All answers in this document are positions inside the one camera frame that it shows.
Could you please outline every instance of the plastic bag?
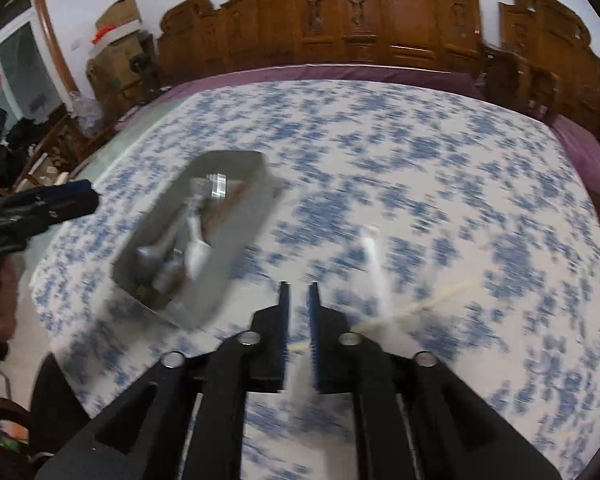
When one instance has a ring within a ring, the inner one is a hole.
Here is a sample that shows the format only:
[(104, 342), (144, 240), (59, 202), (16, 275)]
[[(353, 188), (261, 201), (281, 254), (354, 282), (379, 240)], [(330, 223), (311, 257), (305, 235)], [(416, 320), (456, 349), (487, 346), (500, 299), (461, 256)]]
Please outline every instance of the plastic bag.
[(77, 91), (69, 92), (69, 95), (74, 105), (74, 117), (78, 119), (78, 129), (87, 137), (93, 136), (104, 126), (100, 103)]

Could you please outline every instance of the finger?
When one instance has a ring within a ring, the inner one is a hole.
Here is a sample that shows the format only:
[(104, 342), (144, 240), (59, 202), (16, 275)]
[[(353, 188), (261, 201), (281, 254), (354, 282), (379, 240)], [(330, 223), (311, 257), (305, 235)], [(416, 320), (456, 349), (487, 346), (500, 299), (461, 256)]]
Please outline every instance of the finger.
[(0, 317), (0, 341), (7, 341), (16, 330), (16, 319), (13, 316)]
[(18, 291), (13, 288), (0, 290), (0, 317), (14, 317), (18, 306)]
[(16, 265), (11, 258), (5, 258), (0, 269), (0, 288), (17, 287), (18, 277), (16, 275)]

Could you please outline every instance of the tablecloth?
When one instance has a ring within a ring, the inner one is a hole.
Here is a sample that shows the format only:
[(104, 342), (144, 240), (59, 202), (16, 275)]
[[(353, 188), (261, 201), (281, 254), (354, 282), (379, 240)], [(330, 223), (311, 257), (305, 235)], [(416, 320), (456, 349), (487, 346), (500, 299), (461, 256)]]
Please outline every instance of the tablecloth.
[[(223, 308), (184, 332), (126, 296), (110, 269), (157, 196), (212, 149), (259, 150), (286, 186)], [(200, 354), (243, 330), (276, 303), (279, 280), (291, 286), (290, 341), (308, 336), (313, 280), (352, 322), (374, 315), (359, 239), (373, 225), (394, 304), (444, 298), (409, 330), (414, 348), (442, 358), (564, 478), (599, 447), (600, 228), (544, 124), (407, 86), (250, 84), (192, 96), (95, 187), (98, 211), (60, 229), (31, 282), (52, 351), (91, 415), (163, 352)], [(290, 406), (285, 394), (249, 396), (242, 477), (354, 478), (348, 397)]]

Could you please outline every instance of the metal bolt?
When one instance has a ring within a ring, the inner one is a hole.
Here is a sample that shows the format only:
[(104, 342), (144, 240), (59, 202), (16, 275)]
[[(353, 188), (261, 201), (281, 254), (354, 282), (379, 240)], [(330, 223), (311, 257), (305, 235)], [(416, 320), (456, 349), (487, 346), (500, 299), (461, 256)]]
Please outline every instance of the metal bolt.
[(360, 337), (360, 334), (356, 334), (355, 332), (343, 332), (340, 334), (338, 341), (344, 346), (355, 346), (360, 344), (362, 338)]
[(257, 345), (260, 342), (260, 334), (257, 332), (252, 332), (251, 330), (247, 330), (247, 332), (242, 332), (238, 336), (238, 341), (240, 344), (247, 346)]
[(224, 200), (226, 196), (226, 175), (216, 173), (206, 176), (213, 183), (211, 190), (211, 200)]
[(436, 356), (429, 352), (420, 352), (416, 355), (416, 363), (425, 368), (435, 366), (438, 360)]
[(184, 355), (180, 352), (169, 352), (162, 356), (161, 361), (167, 368), (179, 368), (184, 364)]

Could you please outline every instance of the metal tray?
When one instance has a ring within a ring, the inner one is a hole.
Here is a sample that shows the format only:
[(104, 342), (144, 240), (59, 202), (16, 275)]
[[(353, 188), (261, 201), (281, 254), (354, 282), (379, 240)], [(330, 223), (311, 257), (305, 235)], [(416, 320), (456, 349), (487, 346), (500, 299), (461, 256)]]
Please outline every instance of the metal tray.
[[(190, 180), (223, 173), (228, 183), (240, 181), (243, 191), (205, 236), (208, 260), (195, 281), (186, 280), (166, 306), (147, 304), (143, 284), (134, 275), (136, 248), (151, 245), (164, 232), (190, 195)], [(152, 312), (185, 329), (193, 329), (221, 304), (235, 265), (253, 243), (283, 190), (283, 181), (269, 173), (260, 152), (214, 151), (194, 158), (139, 223), (113, 264), (112, 279)]]

